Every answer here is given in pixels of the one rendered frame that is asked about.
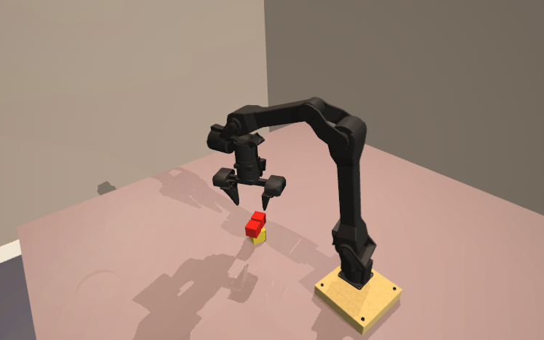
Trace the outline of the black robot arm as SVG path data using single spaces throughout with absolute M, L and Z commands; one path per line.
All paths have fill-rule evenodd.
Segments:
M 361 290 L 373 276 L 370 257 L 376 248 L 361 215 L 360 158 L 367 135 L 361 118 L 319 97 L 271 107 L 246 105 L 231 112 L 225 126 L 212 125 L 206 143 L 212 150 L 235 151 L 237 161 L 251 162 L 258 158 L 257 146 L 265 141 L 258 132 L 251 132 L 304 121 L 328 145 L 337 165 L 341 218 L 332 229 L 332 245 L 341 259 L 338 276 Z

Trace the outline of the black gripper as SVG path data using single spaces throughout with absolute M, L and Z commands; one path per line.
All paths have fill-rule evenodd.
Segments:
M 260 156 L 251 162 L 236 160 L 233 167 L 236 169 L 237 175 L 235 175 L 234 169 L 221 168 L 212 178 L 213 186 L 224 190 L 236 206 L 239 205 L 238 183 L 264 187 L 262 203 L 263 211 L 265 211 L 270 198 L 281 195 L 286 186 L 286 179 L 276 175 L 271 175 L 268 179 L 260 178 L 259 161 Z

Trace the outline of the red cube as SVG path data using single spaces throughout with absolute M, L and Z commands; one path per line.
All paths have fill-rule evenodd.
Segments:
M 246 236 L 257 238 L 261 232 L 260 222 L 250 220 L 245 226 Z
M 251 217 L 251 220 L 260 222 L 260 224 L 261 224 L 261 229 L 262 229 L 263 226 L 264 226 L 265 223 L 266 223 L 266 216 L 265 216 L 265 213 L 256 212 L 256 211 L 255 211 L 254 214 L 253 214 L 252 217 Z

